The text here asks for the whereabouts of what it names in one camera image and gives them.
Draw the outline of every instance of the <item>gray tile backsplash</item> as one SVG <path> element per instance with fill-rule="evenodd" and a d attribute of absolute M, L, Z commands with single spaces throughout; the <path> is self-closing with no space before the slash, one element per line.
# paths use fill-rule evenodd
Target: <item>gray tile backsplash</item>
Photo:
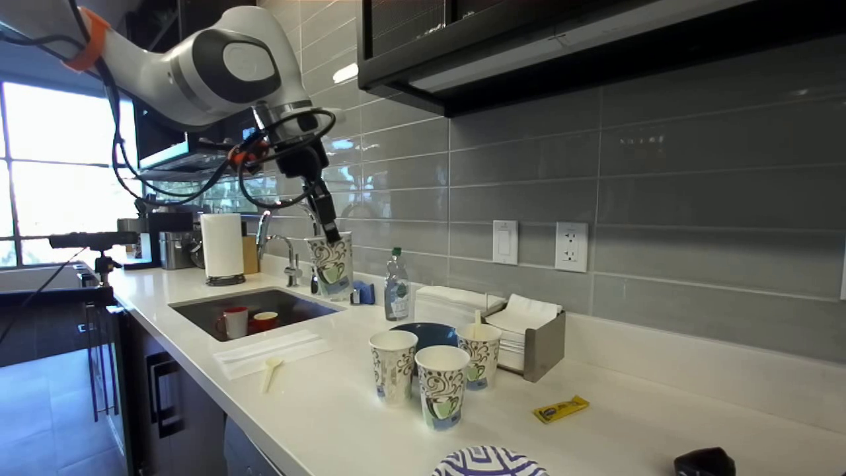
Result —
<path fill-rule="evenodd" d="M 846 38 L 442 119 L 333 85 L 357 4 L 263 5 L 298 13 L 303 87 L 344 108 L 326 178 L 357 270 L 398 243 L 421 284 L 846 362 Z M 515 267 L 492 219 L 519 219 Z M 587 274 L 552 270 L 554 222 L 590 222 Z"/>

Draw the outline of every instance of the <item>sink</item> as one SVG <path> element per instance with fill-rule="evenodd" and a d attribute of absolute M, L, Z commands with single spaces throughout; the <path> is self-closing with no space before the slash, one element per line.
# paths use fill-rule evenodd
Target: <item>sink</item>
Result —
<path fill-rule="evenodd" d="M 234 304 L 249 307 L 249 316 L 277 313 L 277 328 L 315 321 L 315 317 L 326 317 L 326 316 L 335 313 L 333 307 L 326 307 L 319 301 L 308 301 L 308 299 L 302 299 L 296 293 L 286 293 L 277 290 L 184 301 L 184 304 L 172 304 L 172 311 L 180 313 L 192 327 L 199 327 L 200 332 L 205 332 L 209 336 L 215 336 L 217 342 L 229 342 L 222 334 L 220 316 Z"/>

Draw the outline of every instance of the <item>paper towel roll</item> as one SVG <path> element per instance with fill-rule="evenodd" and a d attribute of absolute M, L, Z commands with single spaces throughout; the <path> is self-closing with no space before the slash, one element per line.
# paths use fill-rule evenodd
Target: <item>paper towel roll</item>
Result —
<path fill-rule="evenodd" d="M 240 215 L 200 215 L 209 287 L 244 284 Z"/>

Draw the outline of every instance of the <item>cup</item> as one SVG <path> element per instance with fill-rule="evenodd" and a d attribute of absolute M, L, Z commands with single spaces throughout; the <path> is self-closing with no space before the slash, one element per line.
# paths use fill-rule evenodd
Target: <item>cup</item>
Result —
<path fill-rule="evenodd" d="M 318 292 L 333 301 L 348 301 L 352 292 L 352 233 L 344 231 L 337 243 L 306 238 L 315 259 Z"/>
<path fill-rule="evenodd" d="M 371 336 L 376 395 L 401 405 L 410 395 L 418 336 L 410 332 L 380 332 Z"/>
<path fill-rule="evenodd" d="M 458 332 L 458 346 L 471 356 L 471 366 L 466 368 L 468 389 L 487 389 L 496 381 L 499 340 L 499 328 L 480 324 Z"/>
<path fill-rule="evenodd" d="M 459 422 L 466 401 L 466 368 L 471 356 L 459 346 L 426 346 L 415 356 L 421 373 L 421 407 L 431 428 L 450 428 Z"/>
<path fill-rule="evenodd" d="M 226 307 L 222 313 L 222 334 L 226 340 L 240 340 L 246 336 L 246 321 L 249 321 L 249 311 L 246 307 Z"/>
<path fill-rule="evenodd" d="M 279 313 L 257 313 L 249 324 L 252 334 L 263 334 L 279 327 Z"/>

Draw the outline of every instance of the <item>bowl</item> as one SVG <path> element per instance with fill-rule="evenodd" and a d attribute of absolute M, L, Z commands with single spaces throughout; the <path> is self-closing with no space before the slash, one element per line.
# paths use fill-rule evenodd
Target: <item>bowl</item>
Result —
<path fill-rule="evenodd" d="M 418 336 L 418 349 L 426 346 L 458 346 L 458 334 L 452 327 L 443 324 L 401 324 L 393 327 L 397 332 L 410 332 Z"/>

